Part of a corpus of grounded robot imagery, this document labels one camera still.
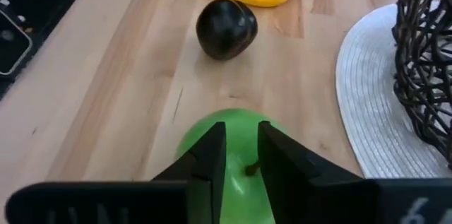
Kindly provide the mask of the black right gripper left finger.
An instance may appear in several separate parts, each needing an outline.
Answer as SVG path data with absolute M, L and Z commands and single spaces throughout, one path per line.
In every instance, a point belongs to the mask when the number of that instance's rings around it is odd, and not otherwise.
M 14 224 L 219 223 L 226 161 L 225 123 L 217 122 L 148 182 L 41 182 L 5 206 Z

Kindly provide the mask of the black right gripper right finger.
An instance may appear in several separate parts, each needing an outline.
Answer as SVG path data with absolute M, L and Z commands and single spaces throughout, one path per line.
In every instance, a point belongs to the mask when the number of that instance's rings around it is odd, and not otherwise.
M 449 178 L 361 178 L 267 121 L 258 159 L 276 223 L 451 224 Z

